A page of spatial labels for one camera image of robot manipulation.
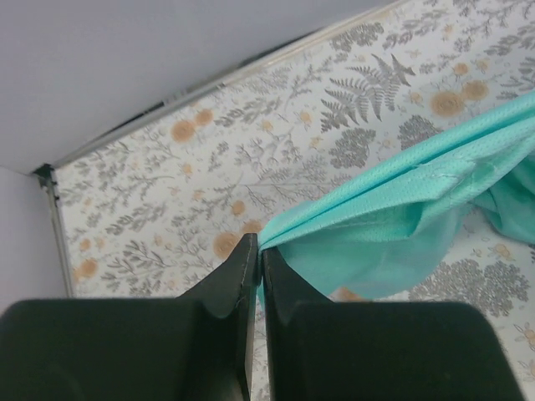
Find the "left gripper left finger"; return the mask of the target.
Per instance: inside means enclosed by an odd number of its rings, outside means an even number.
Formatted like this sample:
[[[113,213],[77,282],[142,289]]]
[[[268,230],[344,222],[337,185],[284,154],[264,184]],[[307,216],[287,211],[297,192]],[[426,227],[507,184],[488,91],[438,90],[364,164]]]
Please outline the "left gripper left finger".
[[[257,238],[176,298],[33,299],[1,318],[4,400],[248,400]]]

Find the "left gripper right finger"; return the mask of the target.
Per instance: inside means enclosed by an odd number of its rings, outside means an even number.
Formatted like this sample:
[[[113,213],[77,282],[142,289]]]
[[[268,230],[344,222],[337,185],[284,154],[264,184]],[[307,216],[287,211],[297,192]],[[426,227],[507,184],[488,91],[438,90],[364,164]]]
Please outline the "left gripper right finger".
[[[459,302],[333,302],[262,254],[274,400],[520,400],[490,323]]]

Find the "teal t shirt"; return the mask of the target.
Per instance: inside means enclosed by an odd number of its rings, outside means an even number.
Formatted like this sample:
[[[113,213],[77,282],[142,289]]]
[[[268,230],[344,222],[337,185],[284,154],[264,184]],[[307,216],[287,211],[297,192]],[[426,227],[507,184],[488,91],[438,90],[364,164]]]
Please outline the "teal t shirt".
[[[401,151],[315,201],[273,217],[262,250],[325,295],[381,298],[424,281],[474,207],[502,235],[534,241],[534,97]]]

